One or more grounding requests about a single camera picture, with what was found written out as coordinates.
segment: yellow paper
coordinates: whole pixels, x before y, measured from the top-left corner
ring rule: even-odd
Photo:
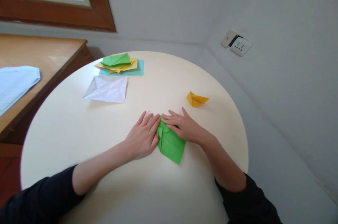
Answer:
[[[130,59],[130,63],[127,65],[122,65],[122,66],[106,66],[106,65],[102,65],[101,62],[99,62],[98,64],[95,64],[94,67],[100,69],[100,68],[106,68],[106,69],[110,69],[111,71],[114,72],[121,72],[121,71],[126,71],[126,70],[130,70],[130,69],[136,69],[137,68],[137,64],[138,64],[138,59],[136,58],[131,58]]]
[[[209,100],[209,98],[195,95],[191,91],[189,92],[187,99],[192,107],[200,106]]]

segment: wall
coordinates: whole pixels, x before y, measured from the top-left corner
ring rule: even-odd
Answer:
[[[230,0],[206,46],[336,202],[337,13],[337,0]],[[254,43],[242,58],[220,45],[229,29]]]
[[[84,38],[99,58],[132,50],[185,58],[235,101],[249,174],[284,223],[337,223],[337,4],[334,0],[110,0],[118,33],[0,22],[0,32]],[[220,43],[234,29],[242,58]],[[329,46],[322,51],[316,41]]]
[[[0,31],[84,38],[88,40],[88,46],[94,47],[92,52],[96,57],[131,50],[153,50],[190,58],[201,55],[225,0],[109,1],[117,33],[5,22],[0,22]]]

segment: green origami model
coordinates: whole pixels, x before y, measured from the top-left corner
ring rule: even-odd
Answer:
[[[102,65],[106,66],[122,66],[130,63],[128,53],[124,53],[122,55],[110,55],[107,57],[103,57],[101,62]]]
[[[161,153],[175,163],[180,164],[186,141],[178,137],[177,134],[170,130],[166,123],[162,121],[159,123],[156,133],[158,133],[157,145]]]

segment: black sleeve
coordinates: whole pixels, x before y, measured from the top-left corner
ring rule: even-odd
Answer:
[[[84,198],[74,192],[74,168],[41,179],[9,198],[0,209],[0,223],[57,223]]]
[[[281,223],[274,205],[264,196],[262,189],[247,174],[246,188],[242,192],[230,192],[220,186],[223,205],[230,223]]]

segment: wrist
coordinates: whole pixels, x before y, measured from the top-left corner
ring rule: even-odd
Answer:
[[[204,135],[203,139],[199,141],[198,145],[200,145],[200,147],[203,150],[206,150],[210,148],[212,145],[215,145],[215,143],[217,142],[218,142],[218,139],[212,133],[208,132],[207,134]]]
[[[128,147],[125,141],[122,141],[116,146],[112,147],[110,149],[110,152],[111,157],[115,156],[116,158],[118,158],[121,165],[124,165],[134,160],[133,151],[130,147]]]

